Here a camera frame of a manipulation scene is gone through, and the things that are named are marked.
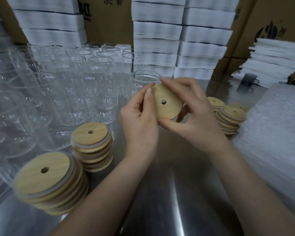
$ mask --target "stainless steel tabletop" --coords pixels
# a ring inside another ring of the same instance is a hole
[[[253,107],[267,89],[199,80],[208,96],[226,104]],[[114,161],[105,170],[89,174],[93,190],[124,158],[126,141],[116,118],[108,124],[113,133]],[[49,216],[17,200],[5,184],[0,186],[0,236],[47,235],[65,216]],[[176,134],[160,128],[155,160],[144,175],[118,235],[243,235],[240,223],[216,171],[206,156]]]

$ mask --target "bubble wrap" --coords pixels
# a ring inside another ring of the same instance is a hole
[[[295,86],[274,84],[233,143],[270,186],[295,202]]]

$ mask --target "finger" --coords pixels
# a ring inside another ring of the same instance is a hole
[[[143,103],[145,91],[148,88],[152,88],[154,85],[155,83],[150,83],[136,92],[135,95],[133,95],[133,97],[129,100],[127,107],[140,111],[140,104]]]
[[[179,77],[175,80],[177,80],[182,85],[189,87],[197,95],[199,99],[205,100],[207,98],[205,92],[201,88],[201,85],[198,83],[196,79]]]
[[[156,117],[156,101],[154,90],[152,88],[148,88],[145,92],[143,99],[143,111],[142,116],[155,116]]]
[[[195,107],[197,96],[188,87],[179,83],[176,79],[165,79],[161,77],[161,82],[173,91],[182,101],[184,101],[189,107]]]
[[[174,122],[168,118],[159,118],[157,119],[158,125],[162,128],[166,129],[167,131],[171,131],[177,134],[181,133],[182,130],[182,123]]]
[[[188,105],[184,105],[180,111],[180,113],[177,116],[177,120],[176,122],[181,122],[184,117],[190,112],[189,106]]]

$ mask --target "person's left hand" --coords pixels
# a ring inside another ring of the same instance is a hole
[[[126,157],[154,158],[156,154],[159,132],[153,86],[154,83],[142,88],[121,109],[121,123],[127,141]]]

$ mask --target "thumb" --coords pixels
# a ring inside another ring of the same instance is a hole
[[[156,101],[154,90],[152,88],[148,88],[144,95],[142,116],[145,115],[156,116]]]
[[[168,118],[158,118],[157,122],[162,128],[166,129],[167,131],[171,131],[181,135],[182,123],[174,122]]]

